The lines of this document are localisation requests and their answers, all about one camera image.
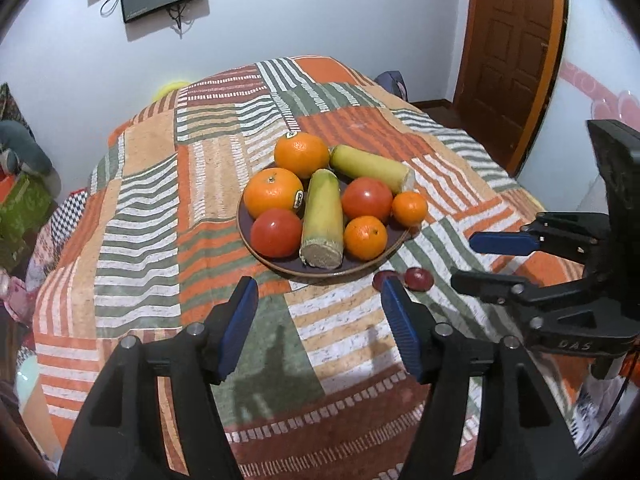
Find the grey-green plush pillow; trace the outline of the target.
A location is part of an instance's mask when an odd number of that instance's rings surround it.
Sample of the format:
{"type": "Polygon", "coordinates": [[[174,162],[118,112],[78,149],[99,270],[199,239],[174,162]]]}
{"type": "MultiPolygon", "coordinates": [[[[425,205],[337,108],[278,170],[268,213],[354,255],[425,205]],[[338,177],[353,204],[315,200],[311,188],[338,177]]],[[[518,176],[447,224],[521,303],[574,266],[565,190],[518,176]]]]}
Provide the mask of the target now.
{"type": "Polygon", "coordinates": [[[1,85],[1,170],[17,176],[24,172],[47,177],[53,167],[36,142],[32,129],[15,102],[9,85],[1,85]]]}

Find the yellow pillow behind bed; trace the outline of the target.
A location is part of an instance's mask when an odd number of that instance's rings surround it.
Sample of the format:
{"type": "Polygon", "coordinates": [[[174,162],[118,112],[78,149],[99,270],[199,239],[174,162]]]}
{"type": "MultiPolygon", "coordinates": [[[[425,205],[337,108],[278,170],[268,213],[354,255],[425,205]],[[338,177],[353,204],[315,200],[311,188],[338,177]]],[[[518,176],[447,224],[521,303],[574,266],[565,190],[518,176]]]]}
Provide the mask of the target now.
{"type": "Polygon", "coordinates": [[[155,102],[160,99],[163,99],[169,93],[174,92],[176,90],[180,90],[184,87],[187,87],[189,84],[190,82],[187,80],[176,80],[176,81],[168,82],[168,84],[164,84],[157,90],[157,92],[154,93],[154,96],[152,97],[152,101],[155,102]]]}

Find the long yellow-green cane piece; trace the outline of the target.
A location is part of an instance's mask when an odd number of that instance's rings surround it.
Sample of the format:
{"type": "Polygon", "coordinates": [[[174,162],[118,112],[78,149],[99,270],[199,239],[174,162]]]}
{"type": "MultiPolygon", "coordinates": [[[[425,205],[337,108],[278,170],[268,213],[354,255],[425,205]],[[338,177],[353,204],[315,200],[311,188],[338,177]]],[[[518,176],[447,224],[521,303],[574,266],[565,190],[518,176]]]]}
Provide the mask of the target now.
{"type": "Polygon", "coordinates": [[[308,184],[299,257],[307,266],[337,269],[343,261],[343,209],[340,182],[327,169],[314,172],[308,184]]]}

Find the large red tomato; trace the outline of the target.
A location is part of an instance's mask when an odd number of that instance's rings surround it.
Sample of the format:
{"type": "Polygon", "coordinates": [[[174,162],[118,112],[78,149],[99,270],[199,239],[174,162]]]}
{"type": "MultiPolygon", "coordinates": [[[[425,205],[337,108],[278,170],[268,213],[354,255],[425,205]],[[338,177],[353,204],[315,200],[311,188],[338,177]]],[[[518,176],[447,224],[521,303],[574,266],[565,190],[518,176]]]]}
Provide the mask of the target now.
{"type": "Polygon", "coordinates": [[[341,202],[343,212],[349,220],[371,216],[385,223],[392,209],[393,194],[384,182],[360,177],[346,186],[341,202]]]}

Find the dark purple round plate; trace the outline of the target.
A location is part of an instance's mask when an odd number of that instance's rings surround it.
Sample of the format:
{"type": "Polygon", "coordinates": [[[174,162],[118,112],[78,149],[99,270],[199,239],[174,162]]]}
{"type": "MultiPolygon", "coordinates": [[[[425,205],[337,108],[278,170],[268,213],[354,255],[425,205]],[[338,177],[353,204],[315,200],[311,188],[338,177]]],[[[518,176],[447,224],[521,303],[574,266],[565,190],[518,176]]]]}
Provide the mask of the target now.
{"type": "MultiPolygon", "coordinates": [[[[347,186],[347,181],[339,174],[335,175],[337,176],[338,182],[340,182],[340,190],[342,192],[347,186]]],[[[310,179],[307,179],[305,181],[301,180],[304,188],[303,203],[302,206],[300,206],[299,210],[294,212],[294,214],[296,214],[296,216],[300,220],[302,220],[302,223],[310,179]]],[[[258,252],[256,252],[256,250],[252,246],[250,246],[250,228],[252,227],[255,220],[256,219],[253,219],[248,214],[246,208],[244,207],[242,193],[242,198],[240,199],[238,207],[238,214],[236,215],[236,221],[238,222],[238,230],[240,232],[240,237],[244,245],[247,247],[250,253],[255,256],[261,263],[263,263],[267,268],[283,275],[298,276],[299,278],[336,278],[337,276],[355,274],[364,269],[370,268],[370,266],[374,266],[375,264],[382,262],[384,259],[389,257],[392,252],[396,250],[409,236],[409,231],[407,229],[403,228],[395,221],[390,222],[389,224],[386,224],[386,248],[382,255],[378,256],[378,258],[370,261],[360,261],[352,258],[344,248],[343,261],[341,265],[334,270],[324,270],[314,268],[313,266],[307,266],[305,263],[303,263],[302,259],[299,257],[299,248],[294,255],[288,258],[271,259],[259,255],[258,252]]]]}

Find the patchwork striped bedspread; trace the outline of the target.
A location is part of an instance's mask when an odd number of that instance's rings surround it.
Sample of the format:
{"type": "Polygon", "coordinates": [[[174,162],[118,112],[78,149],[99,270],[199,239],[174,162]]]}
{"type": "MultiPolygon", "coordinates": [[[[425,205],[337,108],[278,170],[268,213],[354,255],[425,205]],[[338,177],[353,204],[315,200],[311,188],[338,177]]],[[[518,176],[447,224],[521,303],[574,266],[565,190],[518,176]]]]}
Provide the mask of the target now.
{"type": "Polygon", "coordinates": [[[474,338],[514,331],[502,309],[462,297],[452,268],[543,285],[582,268],[545,254],[472,252],[476,231],[514,231],[539,207],[467,133],[439,125],[371,79],[324,56],[273,58],[194,82],[116,130],[73,214],[40,235],[61,242],[34,315],[38,394],[59,456],[120,338],[174,336],[227,300],[242,276],[260,304],[238,368],[214,391],[249,479],[393,479],[426,391],[401,368],[370,273],[282,278],[243,244],[236,213],[251,177],[288,133],[308,132],[398,160],[427,202],[390,270],[429,270],[434,317],[474,338]]]}

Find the small mandarin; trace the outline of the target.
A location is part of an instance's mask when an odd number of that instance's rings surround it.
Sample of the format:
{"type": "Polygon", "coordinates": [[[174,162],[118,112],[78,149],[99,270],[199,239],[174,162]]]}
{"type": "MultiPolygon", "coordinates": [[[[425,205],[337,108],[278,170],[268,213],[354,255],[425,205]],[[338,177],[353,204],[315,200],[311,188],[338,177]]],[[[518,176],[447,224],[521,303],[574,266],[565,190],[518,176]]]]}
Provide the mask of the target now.
{"type": "Polygon", "coordinates": [[[382,255],[387,244],[385,224],[373,216],[350,220],[344,231],[346,252],[360,261],[370,261],[382,255]]]}
{"type": "Polygon", "coordinates": [[[398,193],[392,203],[393,218],[405,228],[415,228],[425,220],[427,203],[414,191],[398,193]]]}

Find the blue backpack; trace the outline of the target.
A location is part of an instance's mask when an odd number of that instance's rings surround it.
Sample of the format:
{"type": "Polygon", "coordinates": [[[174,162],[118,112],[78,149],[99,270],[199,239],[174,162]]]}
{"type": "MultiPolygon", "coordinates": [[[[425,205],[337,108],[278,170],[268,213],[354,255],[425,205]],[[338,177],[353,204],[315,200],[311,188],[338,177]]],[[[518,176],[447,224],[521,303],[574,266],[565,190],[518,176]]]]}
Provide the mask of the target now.
{"type": "Polygon", "coordinates": [[[408,101],[407,87],[399,70],[386,70],[386,72],[376,76],[374,81],[387,92],[398,96],[404,101],[408,101]]]}

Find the short yellow-green cane piece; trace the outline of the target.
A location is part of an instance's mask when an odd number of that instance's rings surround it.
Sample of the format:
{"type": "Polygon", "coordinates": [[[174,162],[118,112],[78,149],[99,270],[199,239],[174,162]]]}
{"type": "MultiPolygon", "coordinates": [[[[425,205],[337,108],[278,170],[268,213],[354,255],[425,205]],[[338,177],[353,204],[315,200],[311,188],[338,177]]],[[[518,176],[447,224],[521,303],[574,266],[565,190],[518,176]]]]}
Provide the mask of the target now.
{"type": "Polygon", "coordinates": [[[378,179],[393,194],[412,191],[416,184],[416,174],[410,166],[345,144],[332,148],[330,166],[352,180],[361,177],[378,179]]]}

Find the dark red plum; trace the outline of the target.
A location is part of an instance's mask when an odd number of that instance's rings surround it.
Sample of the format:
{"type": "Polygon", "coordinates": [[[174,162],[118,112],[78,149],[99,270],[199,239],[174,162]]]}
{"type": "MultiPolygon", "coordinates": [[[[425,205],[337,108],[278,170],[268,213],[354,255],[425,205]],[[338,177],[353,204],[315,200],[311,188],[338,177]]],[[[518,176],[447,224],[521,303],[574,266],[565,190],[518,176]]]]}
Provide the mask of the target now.
{"type": "Polygon", "coordinates": [[[428,292],[434,285],[434,278],[429,270],[413,266],[405,272],[404,283],[415,292],[428,292]]]}
{"type": "Polygon", "coordinates": [[[373,275],[372,278],[372,286],[375,290],[377,290],[378,292],[380,292],[383,288],[383,284],[384,282],[388,279],[388,278],[399,278],[399,274],[395,271],[391,271],[391,270],[382,270],[382,271],[378,271],[373,275]]]}

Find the large orange back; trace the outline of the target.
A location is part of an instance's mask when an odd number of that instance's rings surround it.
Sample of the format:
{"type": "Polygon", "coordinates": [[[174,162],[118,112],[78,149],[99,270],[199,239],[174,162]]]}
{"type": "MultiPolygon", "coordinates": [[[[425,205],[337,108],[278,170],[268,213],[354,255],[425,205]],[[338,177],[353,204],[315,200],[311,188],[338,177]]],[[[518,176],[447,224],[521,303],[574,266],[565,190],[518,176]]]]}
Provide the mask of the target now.
{"type": "Polygon", "coordinates": [[[288,132],[276,143],[273,157],[277,167],[307,180],[315,171],[329,167],[330,151],[318,136],[303,131],[288,132]]]}

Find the brown wooden door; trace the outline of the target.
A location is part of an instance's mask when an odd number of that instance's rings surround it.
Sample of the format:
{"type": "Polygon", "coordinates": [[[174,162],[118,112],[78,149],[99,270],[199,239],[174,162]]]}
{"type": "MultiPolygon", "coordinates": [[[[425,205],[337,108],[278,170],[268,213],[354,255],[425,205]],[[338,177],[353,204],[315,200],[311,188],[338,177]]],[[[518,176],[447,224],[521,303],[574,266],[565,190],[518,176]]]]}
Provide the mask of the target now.
{"type": "Polygon", "coordinates": [[[568,0],[469,0],[454,109],[510,176],[549,104],[567,11],[568,0]]]}

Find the orange with sticker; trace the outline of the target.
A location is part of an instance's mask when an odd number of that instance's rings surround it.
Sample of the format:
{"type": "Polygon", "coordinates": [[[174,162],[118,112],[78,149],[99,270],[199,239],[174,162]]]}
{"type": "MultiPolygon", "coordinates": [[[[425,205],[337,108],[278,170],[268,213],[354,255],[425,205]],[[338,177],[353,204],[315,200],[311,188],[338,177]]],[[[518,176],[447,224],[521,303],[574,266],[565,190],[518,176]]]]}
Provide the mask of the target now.
{"type": "Polygon", "coordinates": [[[292,171],[268,167],[255,174],[244,188],[243,204],[248,214],[257,219],[270,209],[296,212],[304,198],[303,183],[292,171]]]}

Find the small red tomato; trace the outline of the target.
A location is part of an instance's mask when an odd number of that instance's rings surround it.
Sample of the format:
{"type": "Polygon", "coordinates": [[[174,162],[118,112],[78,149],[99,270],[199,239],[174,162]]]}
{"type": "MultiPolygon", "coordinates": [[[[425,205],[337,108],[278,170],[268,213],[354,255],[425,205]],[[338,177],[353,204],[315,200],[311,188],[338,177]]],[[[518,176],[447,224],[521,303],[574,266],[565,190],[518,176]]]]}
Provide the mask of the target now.
{"type": "Polygon", "coordinates": [[[288,258],[298,251],[302,231],[302,220],[294,212],[269,209],[250,228],[250,246],[266,258],[288,258]]]}

